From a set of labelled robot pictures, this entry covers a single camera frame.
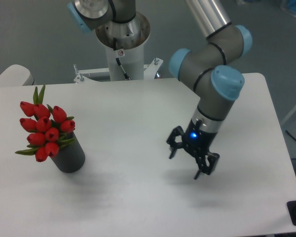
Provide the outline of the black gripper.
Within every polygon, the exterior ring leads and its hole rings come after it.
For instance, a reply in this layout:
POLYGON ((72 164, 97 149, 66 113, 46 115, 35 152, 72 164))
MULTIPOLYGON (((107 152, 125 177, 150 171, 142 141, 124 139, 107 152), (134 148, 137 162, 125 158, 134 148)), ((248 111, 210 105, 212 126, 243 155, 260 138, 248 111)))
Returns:
POLYGON ((175 127, 166 140, 170 149, 169 159, 172 159, 175 156, 178 149, 184 148, 183 141, 177 142, 175 140, 177 137, 183 138, 184 136, 186 144, 188 145, 188 148, 185 148, 185 150, 195 158, 199 168, 194 179, 197 180, 201 173, 210 175, 215 170, 220 158, 218 153, 212 153, 209 151, 216 135, 217 132, 212 133, 198 130, 197 125, 192 120, 190 120, 185 133, 181 126, 175 127))

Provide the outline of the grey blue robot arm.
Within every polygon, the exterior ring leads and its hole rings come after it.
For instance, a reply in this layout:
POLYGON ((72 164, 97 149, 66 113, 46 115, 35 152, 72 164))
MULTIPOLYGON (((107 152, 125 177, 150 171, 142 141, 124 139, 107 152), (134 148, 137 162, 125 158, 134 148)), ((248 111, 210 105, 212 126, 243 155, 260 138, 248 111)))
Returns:
MULTIPOLYGON (((219 154, 210 145, 238 99, 244 76, 229 63, 246 54, 253 43, 245 27, 230 21, 217 0, 189 0, 207 45, 198 52, 182 48, 169 61, 169 71, 200 97, 186 130, 178 126, 167 139, 171 156, 184 149, 194 157, 198 173, 211 174, 219 154)), ((83 32, 95 31, 106 50, 112 81, 147 77, 143 46, 150 36, 147 18, 133 0, 74 0, 68 10, 83 32)))

